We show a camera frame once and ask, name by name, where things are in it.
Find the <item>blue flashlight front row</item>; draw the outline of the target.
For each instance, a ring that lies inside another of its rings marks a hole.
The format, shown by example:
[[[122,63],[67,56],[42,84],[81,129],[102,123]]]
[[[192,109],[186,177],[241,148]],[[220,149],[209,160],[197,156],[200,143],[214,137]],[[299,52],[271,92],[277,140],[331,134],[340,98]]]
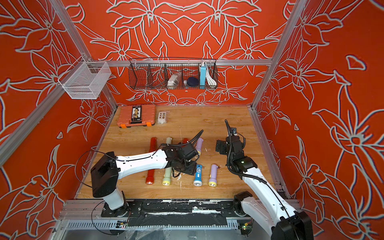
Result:
[[[200,187],[203,184],[203,182],[202,182],[202,170],[203,170],[203,166],[197,165],[196,173],[195,173],[195,179],[194,179],[194,183],[193,183],[194,186],[196,186],[196,187]]]

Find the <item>red flashlight front row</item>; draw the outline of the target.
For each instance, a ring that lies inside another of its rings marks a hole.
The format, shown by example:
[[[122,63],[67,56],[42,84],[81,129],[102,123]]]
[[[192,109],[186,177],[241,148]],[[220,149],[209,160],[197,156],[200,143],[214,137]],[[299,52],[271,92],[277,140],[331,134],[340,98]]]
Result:
[[[155,170],[148,170],[147,177],[146,177],[147,185],[152,185],[154,183],[155,181],[154,174],[155,174]]]

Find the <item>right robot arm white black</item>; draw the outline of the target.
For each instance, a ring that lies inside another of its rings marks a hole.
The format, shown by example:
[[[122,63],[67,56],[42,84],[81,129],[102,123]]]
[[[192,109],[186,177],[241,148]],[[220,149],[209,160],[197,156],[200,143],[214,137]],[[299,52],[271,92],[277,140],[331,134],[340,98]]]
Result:
[[[246,183],[247,191],[234,196],[234,211],[250,216],[272,240],[314,239],[311,218],[291,206],[266,180],[255,161],[244,153],[246,138],[226,123],[228,136],[217,141],[217,151],[227,157],[230,173]]]

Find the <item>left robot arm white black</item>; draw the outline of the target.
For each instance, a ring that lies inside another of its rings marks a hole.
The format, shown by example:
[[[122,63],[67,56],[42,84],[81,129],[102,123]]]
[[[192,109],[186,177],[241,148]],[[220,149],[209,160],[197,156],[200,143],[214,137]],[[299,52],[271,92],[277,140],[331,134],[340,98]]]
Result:
[[[103,154],[91,168],[92,194],[102,199],[111,211],[127,209],[124,193],[118,190],[118,180],[148,170],[171,168],[179,173],[194,175],[200,154],[196,149],[198,139],[203,134],[199,131],[191,141],[184,144],[161,144],[146,154],[134,156],[116,156],[114,152]]]

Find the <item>purple flashlight back row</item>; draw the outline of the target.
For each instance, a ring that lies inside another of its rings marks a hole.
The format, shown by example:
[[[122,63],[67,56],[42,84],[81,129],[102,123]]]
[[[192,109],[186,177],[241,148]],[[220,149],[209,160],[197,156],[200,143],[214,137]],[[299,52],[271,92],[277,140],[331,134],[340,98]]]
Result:
[[[202,153],[202,145],[204,140],[202,138],[198,138],[197,144],[196,144],[196,150],[198,151],[198,154],[201,155]]]

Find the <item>green flashlight front row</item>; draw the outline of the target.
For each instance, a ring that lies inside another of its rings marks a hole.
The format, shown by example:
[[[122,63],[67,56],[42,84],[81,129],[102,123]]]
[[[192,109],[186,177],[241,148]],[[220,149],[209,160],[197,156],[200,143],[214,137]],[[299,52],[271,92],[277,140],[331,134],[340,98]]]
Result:
[[[162,184],[164,186],[169,186],[171,184],[171,176],[172,176],[172,168],[171,167],[166,168],[165,173],[164,173],[164,177],[162,180]]]

